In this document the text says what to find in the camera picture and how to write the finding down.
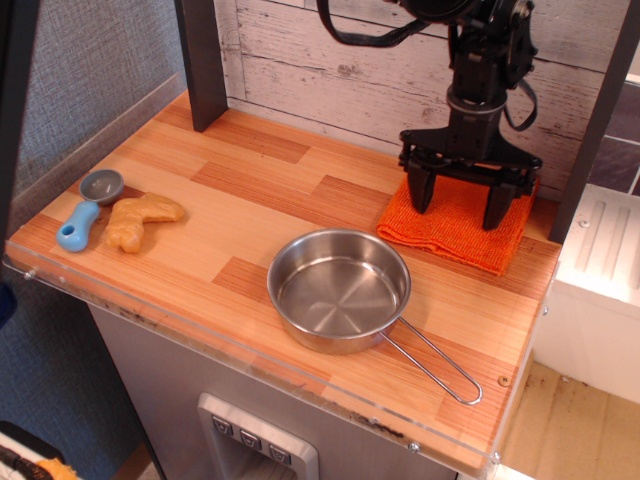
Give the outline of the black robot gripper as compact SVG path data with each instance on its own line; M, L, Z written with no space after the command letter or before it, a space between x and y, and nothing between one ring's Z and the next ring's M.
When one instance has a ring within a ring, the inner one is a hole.
M483 229L497 229L517 196L530 195L542 161L506 141L500 132L507 96L474 103L455 94L447 96L447 126L404 130L400 165L414 209L424 214L434 194L437 177L446 176L490 186Z

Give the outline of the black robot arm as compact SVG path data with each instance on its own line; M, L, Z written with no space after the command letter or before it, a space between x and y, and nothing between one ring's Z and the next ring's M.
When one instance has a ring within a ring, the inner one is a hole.
M453 80L447 90L444 128L405 130L400 164L415 210L431 203L444 176L488 187L483 227L496 229L512 202L532 194L542 161L509 143L500 122L510 120L506 103L516 88L535 101L525 80L538 50L530 34L530 1L406 1L417 19L448 27Z

